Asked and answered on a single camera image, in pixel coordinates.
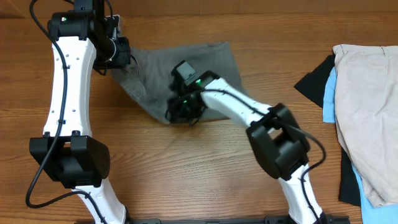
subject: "beige cloth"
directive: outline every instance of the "beige cloth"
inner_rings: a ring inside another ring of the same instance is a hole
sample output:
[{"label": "beige cloth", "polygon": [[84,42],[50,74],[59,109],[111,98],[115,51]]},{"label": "beige cloth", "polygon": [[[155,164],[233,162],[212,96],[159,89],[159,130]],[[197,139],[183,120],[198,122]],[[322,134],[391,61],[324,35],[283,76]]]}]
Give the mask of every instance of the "beige cloth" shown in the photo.
[{"label": "beige cloth", "polygon": [[372,205],[398,203],[398,46],[333,51],[338,140]]}]

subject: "black cloth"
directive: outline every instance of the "black cloth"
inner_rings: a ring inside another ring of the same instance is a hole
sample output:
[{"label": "black cloth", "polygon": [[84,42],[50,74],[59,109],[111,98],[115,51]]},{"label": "black cloth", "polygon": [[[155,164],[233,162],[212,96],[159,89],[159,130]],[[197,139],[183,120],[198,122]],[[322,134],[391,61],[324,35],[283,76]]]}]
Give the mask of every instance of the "black cloth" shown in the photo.
[{"label": "black cloth", "polygon": [[[323,107],[323,95],[331,69],[335,66],[335,56],[329,55],[313,72],[306,74],[294,86],[316,105]],[[341,182],[339,200],[355,206],[361,206],[358,182],[346,151],[341,148]]]},{"label": "black cloth", "polygon": [[316,105],[323,106],[325,85],[331,69],[335,66],[335,55],[329,55],[313,72],[306,74],[294,88]]}]

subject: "wood grain surface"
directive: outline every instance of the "wood grain surface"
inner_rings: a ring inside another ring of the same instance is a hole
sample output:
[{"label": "wood grain surface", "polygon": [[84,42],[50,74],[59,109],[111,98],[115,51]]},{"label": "wood grain surface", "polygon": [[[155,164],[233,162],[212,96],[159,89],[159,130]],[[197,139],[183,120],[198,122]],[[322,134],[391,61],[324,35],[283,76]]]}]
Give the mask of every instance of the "wood grain surface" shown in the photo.
[{"label": "wood grain surface", "polygon": [[[49,112],[50,42],[30,19],[0,20],[0,223],[89,220],[78,197],[42,209],[24,198],[38,168],[29,138],[40,137]],[[338,201],[341,152],[335,126],[293,88],[337,44],[395,45],[396,13],[267,14],[124,18],[124,35],[141,49],[229,41],[248,93],[285,103],[328,157],[310,177],[326,213],[361,223],[359,207]],[[166,126],[130,100],[111,75],[93,72],[93,137],[111,153],[109,178],[133,218],[261,218],[287,214],[279,183],[257,164],[244,130],[230,121],[194,128]],[[312,144],[310,163],[321,157]],[[44,202],[68,192],[42,175],[32,196]]]},{"label": "wood grain surface", "polygon": [[[0,17],[30,18],[30,2],[1,0]],[[124,16],[398,11],[396,0],[111,0],[111,4],[115,13]],[[72,8],[62,0],[39,0],[35,13],[38,18],[47,18]]]}]

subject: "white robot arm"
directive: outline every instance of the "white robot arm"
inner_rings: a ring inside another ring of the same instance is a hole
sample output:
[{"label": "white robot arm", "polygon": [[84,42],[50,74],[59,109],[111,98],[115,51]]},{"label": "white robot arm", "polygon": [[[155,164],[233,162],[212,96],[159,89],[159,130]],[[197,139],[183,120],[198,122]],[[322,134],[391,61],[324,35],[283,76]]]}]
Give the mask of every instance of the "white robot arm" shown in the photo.
[{"label": "white robot arm", "polygon": [[[223,90],[237,96],[247,104],[256,108],[261,113],[267,114],[270,105],[259,103],[246,95],[240,93],[231,87],[223,78],[218,78],[207,84],[204,89],[206,90]],[[258,113],[253,113],[253,110],[242,104],[236,98],[229,94],[214,91],[204,91],[201,93],[201,97],[209,109],[217,110],[220,113],[231,118],[232,122],[241,126],[242,128],[249,128],[251,123],[259,121],[263,116]],[[279,183],[285,193],[287,202],[289,204],[289,215],[298,224],[312,224],[317,220],[314,214],[308,207],[307,201],[305,200],[302,187],[301,187],[301,176],[303,172],[308,169],[308,164],[301,165],[289,180],[278,178]],[[317,204],[312,186],[308,174],[305,175],[305,191],[307,192],[308,199],[315,209],[317,216],[320,217],[322,214],[321,207]]]},{"label": "white robot arm", "polygon": [[[103,7],[104,0],[76,0],[74,11],[55,13],[49,22],[49,35],[52,40],[56,40],[53,43],[62,50],[63,57],[60,60],[60,52],[53,45],[54,80],[50,112],[44,127],[44,136],[30,139],[29,151],[40,164],[40,168],[29,187],[26,203],[31,208],[40,208],[75,193],[87,206],[95,224],[150,224],[151,222],[147,221],[131,220],[108,179],[109,150],[91,137],[88,105],[92,68],[122,68],[130,63],[128,39],[119,36],[120,17],[114,16],[112,19],[104,20]],[[67,95],[63,105],[63,72],[66,67]],[[187,87],[184,91],[188,90],[193,96],[188,100],[188,104],[191,104],[192,99],[197,100],[196,106],[199,103],[201,107],[217,110],[246,129],[257,161],[271,177],[278,179],[289,204],[289,216],[288,219],[283,218],[285,221],[266,218],[259,223],[258,220],[230,220],[223,223],[313,224],[318,219],[326,223],[326,216],[315,200],[308,174],[302,180],[302,175],[308,169],[307,140],[289,129],[284,130],[285,133],[275,139],[268,135],[275,128],[269,122],[274,118],[298,127],[290,112],[281,105],[271,107],[256,102],[210,71],[197,76],[198,74],[191,72],[193,68],[187,62],[177,65],[175,70],[178,71],[176,78]],[[65,115],[63,119],[59,119],[62,105],[65,106]],[[46,171],[53,181],[61,182],[65,188],[71,189],[72,194],[62,195],[40,205],[32,205],[29,202],[30,194],[42,170]],[[305,198],[302,183],[308,200]],[[327,219],[328,224],[349,223],[346,220],[333,222],[333,217]]]}]

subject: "gray towel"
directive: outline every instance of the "gray towel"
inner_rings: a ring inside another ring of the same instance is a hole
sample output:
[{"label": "gray towel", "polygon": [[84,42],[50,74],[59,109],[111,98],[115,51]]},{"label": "gray towel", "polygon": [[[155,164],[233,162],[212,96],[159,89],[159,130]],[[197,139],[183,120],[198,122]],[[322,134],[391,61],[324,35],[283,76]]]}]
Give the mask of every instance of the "gray towel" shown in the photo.
[{"label": "gray towel", "polygon": [[[124,69],[113,69],[113,78],[124,91],[150,115],[169,124],[164,118],[167,100],[175,96],[169,86],[174,77],[171,71],[182,60],[186,60],[198,73],[207,70],[223,77],[231,86],[245,93],[238,67],[229,48],[229,43],[200,44],[161,50],[140,50],[131,47],[136,58]],[[217,111],[206,109],[201,121],[226,119]]]}]

